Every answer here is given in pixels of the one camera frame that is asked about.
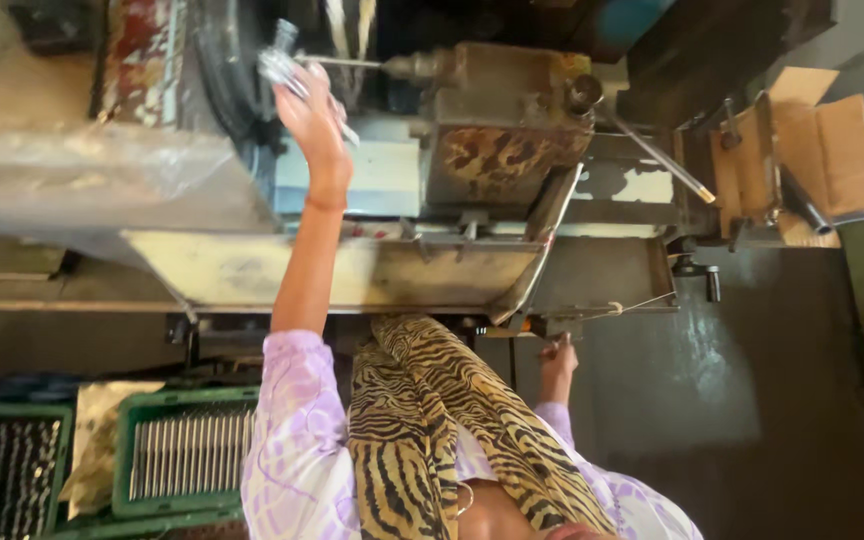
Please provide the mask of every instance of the woman's hand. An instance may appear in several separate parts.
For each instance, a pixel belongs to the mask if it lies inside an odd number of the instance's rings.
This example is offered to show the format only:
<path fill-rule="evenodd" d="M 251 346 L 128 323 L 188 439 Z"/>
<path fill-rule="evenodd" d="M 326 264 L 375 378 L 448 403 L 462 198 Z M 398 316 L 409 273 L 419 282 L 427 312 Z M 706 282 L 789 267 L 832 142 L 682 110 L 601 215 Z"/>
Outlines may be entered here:
<path fill-rule="evenodd" d="M 559 335 L 542 349 L 538 360 L 541 362 L 542 377 L 538 400 L 542 403 L 552 402 L 568 406 L 572 372 L 579 367 L 579 357 L 572 345 L 572 335 L 568 332 Z"/>
<path fill-rule="evenodd" d="M 318 63 L 295 75 L 305 83 L 309 97 L 303 101 L 288 88 L 275 84 L 275 106 L 282 124 L 292 133 L 309 166 L 309 200 L 325 208 L 344 209 L 346 191 L 353 177 L 353 160 L 342 141 L 346 110 L 329 90 L 329 75 Z"/>

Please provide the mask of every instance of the bracelet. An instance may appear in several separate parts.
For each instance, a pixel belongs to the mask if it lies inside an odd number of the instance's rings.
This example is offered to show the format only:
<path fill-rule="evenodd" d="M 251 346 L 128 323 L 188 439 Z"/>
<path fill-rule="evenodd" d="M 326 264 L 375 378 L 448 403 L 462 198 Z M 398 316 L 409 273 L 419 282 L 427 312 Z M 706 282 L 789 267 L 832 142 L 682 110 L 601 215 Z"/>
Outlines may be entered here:
<path fill-rule="evenodd" d="M 305 197 L 305 207 L 312 207 L 313 209 L 326 213 L 340 212 L 344 214 L 346 209 L 349 207 L 349 204 L 345 201 L 342 201 L 341 204 L 326 204 L 324 202 L 319 202 L 311 197 Z"/>

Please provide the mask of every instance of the rusty metal housing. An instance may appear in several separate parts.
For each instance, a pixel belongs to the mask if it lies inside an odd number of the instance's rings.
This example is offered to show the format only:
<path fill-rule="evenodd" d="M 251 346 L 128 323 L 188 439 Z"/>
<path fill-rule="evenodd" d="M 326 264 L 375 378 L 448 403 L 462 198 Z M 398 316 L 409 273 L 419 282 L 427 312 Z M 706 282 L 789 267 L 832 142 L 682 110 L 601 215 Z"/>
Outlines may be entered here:
<path fill-rule="evenodd" d="M 492 43 L 458 44 L 425 113 L 432 120 L 424 201 L 435 208 L 504 207 L 524 217 L 553 168 L 582 160 L 594 117 L 567 105 L 588 56 Z"/>

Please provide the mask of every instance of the woman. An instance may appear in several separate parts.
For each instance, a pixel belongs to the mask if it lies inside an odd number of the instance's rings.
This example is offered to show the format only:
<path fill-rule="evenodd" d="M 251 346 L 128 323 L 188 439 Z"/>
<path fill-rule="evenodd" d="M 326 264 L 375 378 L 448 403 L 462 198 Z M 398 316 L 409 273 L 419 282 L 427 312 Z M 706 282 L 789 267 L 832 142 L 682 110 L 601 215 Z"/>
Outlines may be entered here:
<path fill-rule="evenodd" d="M 376 317 L 347 420 L 321 334 L 353 167 L 325 70 L 298 76 L 308 100 L 277 86 L 275 104 L 309 192 L 264 344 L 242 482 L 251 537 L 701 538 L 667 498 L 575 451 L 567 335 L 542 352 L 533 411 L 432 319 Z"/>

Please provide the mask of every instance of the string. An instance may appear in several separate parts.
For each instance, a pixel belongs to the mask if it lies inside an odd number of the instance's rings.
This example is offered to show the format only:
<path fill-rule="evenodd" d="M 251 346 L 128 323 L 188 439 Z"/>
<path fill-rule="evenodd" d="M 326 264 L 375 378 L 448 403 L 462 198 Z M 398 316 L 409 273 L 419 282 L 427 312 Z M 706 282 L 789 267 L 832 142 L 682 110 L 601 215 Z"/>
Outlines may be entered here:
<path fill-rule="evenodd" d="M 592 315 L 591 317 L 582 317 L 582 319 L 580 319 L 580 320 L 585 321 L 585 320 L 598 319 L 601 317 L 618 317 L 622 313 L 631 312 L 632 310 L 635 310 L 636 308 L 641 308 L 642 306 L 645 306 L 646 304 L 652 304 L 656 300 L 662 300 L 662 299 L 666 298 L 667 296 L 672 296 L 673 294 L 675 294 L 675 291 L 667 292 L 661 296 L 656 296 L 653 299 L 641 301 L 641 302 L 639 302 L 639 303 L 637 303 L 631 307 L 623 307 L 622 304 L 619 303 L 618 301 L 610 301 L 608 303 L 608 305 L 612 306 L 614 308 L 612 311 L 609 311 L 607 313 L 600 313 L 598 315 Z"/>

